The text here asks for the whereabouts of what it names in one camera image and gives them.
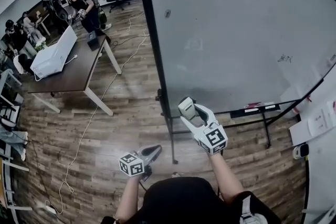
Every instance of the person in white shirt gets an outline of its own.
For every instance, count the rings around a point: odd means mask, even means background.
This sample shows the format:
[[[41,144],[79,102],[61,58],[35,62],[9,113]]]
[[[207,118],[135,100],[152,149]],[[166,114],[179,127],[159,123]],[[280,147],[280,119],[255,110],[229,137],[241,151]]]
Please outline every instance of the person in white shirt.
[[[37,25],[28,18],[27,12],[23,12],[22,17],[23,17],[23,26],[28,29],[28,32],[31,34],[31,37],[34,39],[35,43],[37,43],[39,39],[43,38],[43,35],[36,28]]]

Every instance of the wooden floor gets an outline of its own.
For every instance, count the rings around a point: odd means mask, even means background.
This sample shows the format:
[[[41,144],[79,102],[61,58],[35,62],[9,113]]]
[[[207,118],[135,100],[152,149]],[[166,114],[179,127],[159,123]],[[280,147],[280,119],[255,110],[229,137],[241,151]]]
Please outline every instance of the wooden floor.
[[[107,31],[112,41],[122,43],[127,38],[143,35],[145,17],[140,0],[132,1],[122,12],[114,9],[110,14],[105,8],[108,21],[113,27]],[[76,29],[83,37],[85,31]],[[114,55],[123,64],[135,53],[143,37],[133,38],[114,49]],[[90,88],[101,97],[115,75],[106,54],[99,59]],[[176,136],[175,155],[179,161],[171,161],[171,144],[161,109],[155,101],[159,88],[151,46],[141,46],[139,52],[124,66],[123,74],[117,76],[103,101],[114,112],[107,116],[98,109],[81,143],[78,158],[69,170],[68,183],[62,188],[64,212],[57,217],[43,206],[50,199],[61,210],[59,187],[65,179],[67,166],[73,160],[79,140],[96,106],[83,93],[57,93],[55,98],[45,94],[61,109],[57,114],[27,94],[32,77],[22,77],[24,105],[19,118],[21,129],[28,130],[33,143],[27,145],[26,165],[30,172],[15,172],[14,187],[19,206],[31,206],[33,211],[20,212],[26,223],[100,223],[104,216],[112,216],[119,204],[127,180],[119,172],[117,158],[122,153],[137,149],[140,145],[160,143],[163,152],[153,163],[153,175],[144,183],[171,177],[173,172],[184,176],[206,178],[217,188],[210,163],[190,135]],[[222,124],[239,123],[247,119],[231,120],[222,116]],[[292,158],[288,127],[294,120],[281,119],[271,125],[273,147],[266,149],[265,130],[262,124],[227,129],[228,148],[224,157],[243,185],[252,190],[283,220],[299,223],[305,196],[305,164]],[[140,189],[140,205],[144,191]]]

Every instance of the handwriting on whiteboard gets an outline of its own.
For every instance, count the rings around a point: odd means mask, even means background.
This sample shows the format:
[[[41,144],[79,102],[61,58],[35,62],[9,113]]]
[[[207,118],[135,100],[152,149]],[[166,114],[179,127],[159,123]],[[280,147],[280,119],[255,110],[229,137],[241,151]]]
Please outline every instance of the handwriting on whiteboard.
[[[281,55],[280,59],[278,60],[278,62],[289,62],[292,63],[292,58],[293,56],[287,56],[287,55]]]

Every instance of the flowers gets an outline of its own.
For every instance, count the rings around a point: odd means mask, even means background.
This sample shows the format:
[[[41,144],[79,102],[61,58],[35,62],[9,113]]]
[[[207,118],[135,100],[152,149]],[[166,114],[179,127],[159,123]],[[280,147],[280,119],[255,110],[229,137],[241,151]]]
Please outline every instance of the flowers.
[[[36,45],[35,45],[35,50],[36,51],[40,51],[40,50],[43,50],[47,48],[47,45],[46,45],[46,38],[43,37],[43,38],[40,38],[37,42],[36,42]]]

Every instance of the baseboard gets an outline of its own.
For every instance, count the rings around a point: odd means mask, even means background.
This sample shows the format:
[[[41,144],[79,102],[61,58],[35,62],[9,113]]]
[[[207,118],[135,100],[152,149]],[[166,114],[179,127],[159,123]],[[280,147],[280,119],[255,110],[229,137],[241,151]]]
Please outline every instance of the baseboard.
[[[132,1],[132,0],[120,0],[120,1],[121,1],[121,2],[127,2],[127,1]],[[112,5],[114,2],[115,2],[115,1],[106,3],[106,4],[104,4],[104,5],[101,5],[101,7],[110,6],[110,5]]]

